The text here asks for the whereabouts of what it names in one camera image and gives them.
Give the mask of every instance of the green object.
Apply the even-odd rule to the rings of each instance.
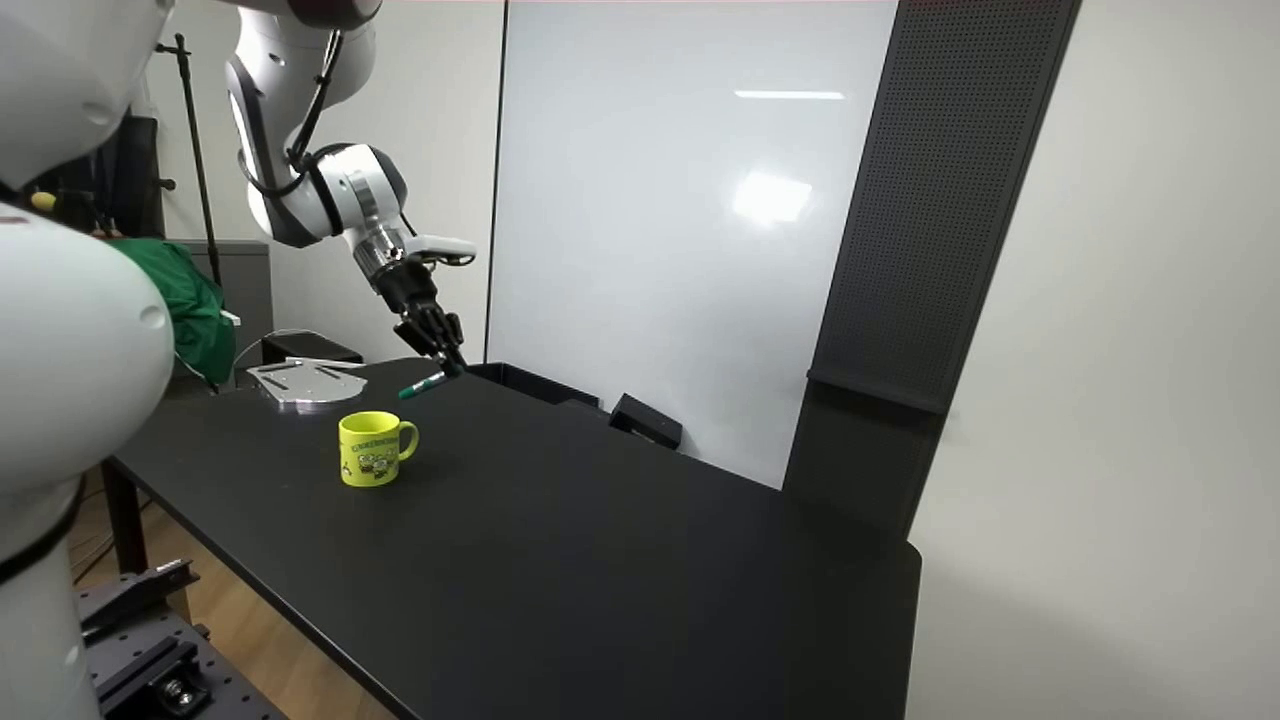
[[[174,355],[206,384],[227,384],[235,365],[235,322],[223,316],[219,286],[169,241],[129,237],[111,249],[121,249],[159,286],[173,316]]]

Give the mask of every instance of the mug handle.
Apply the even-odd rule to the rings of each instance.
[[[414,438],[419,438],[411,419],[400,419],[400,444],[403,444],[403,434],[406,434],[406,446],[400,450],[400,465],[414,450]]]

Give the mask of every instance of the black pole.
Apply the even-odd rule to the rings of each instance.
[[[174,73],[181,73],[181,81],[185,81],[185,103],[186,103],[186,129],[191,129],[191,157],[196,157],[196,183],[198,183],[198,213],[205,213],[206,270],[212,270],[212,285],[223,286],[223,263],[219,263],[214,237],[212,237],[206,181],[205,181],[205,147],[198,147],[198,119],[196,119],[196,96],[191,96],[191,53],[186,53],[185,31],[174,31],[174,45],[173,45],[173,48],[169,48],[169,45],[157,45],[157,48],[174,55]]]

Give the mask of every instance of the black table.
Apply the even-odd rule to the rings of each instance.
[[[336,474],[336,419],[173,401],[107,465],[389,708],[430,720],[899,717],[897,544],[572,409],[427,365],[359,409],[424,433],[400,485]]]

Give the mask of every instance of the wooden floor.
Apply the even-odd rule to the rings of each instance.
[[[191,559],[198,583],[186,589],[191,624],[291,720],[378,720],[391,717],[356,680],[347,680],[321,646],[313,646],[278,612],[235,580],[198,541],[191,541],[162,508],[145,505],[151,564]],[[111,589],[114,555],[99,479],[85,485],[85,508],[68,541],[81,589]]]

